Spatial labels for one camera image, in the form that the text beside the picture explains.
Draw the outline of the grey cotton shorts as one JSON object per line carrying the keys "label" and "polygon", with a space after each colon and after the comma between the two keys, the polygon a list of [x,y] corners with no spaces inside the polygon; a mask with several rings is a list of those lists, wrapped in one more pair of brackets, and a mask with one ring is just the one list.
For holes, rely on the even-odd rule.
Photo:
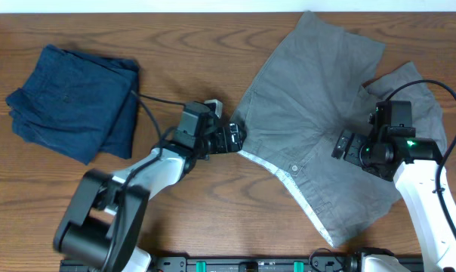
{"label": "grey cotton shorts", "polygon": [[392,183],[331,155],[344,129],[367,134],[377,102],[408,100],[416,135],[447,148],[442,108],[415,65],[376,77],[384,49],[306,12],[232,117],[247,133],[241,154],[287,186],[333,247],[385,216],[400,198]]}

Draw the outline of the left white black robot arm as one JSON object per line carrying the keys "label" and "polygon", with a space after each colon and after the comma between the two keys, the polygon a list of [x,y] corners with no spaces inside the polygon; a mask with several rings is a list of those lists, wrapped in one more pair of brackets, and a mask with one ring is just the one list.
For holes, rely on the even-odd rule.
{"label": "left white black robot arm", "polygon": [[148,202],[211,154],[237,153],[246,137],[236,123],[187,131],[169,128],[145,159],[111,174],[84,174],[54,235],[59,253],[96,271],[147,271],[152,257],[137,247]]}

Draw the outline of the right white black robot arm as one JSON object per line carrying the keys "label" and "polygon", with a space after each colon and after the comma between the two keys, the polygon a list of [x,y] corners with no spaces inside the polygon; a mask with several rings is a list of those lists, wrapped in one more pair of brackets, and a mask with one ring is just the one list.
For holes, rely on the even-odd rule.
{"label": "right white black robot arm", "polygon": [[341,132],[332,156],[392,182],[420,244],[425,271],[456,271],[456,205],[436,142],[415,129],[383,125],[364,136]]}

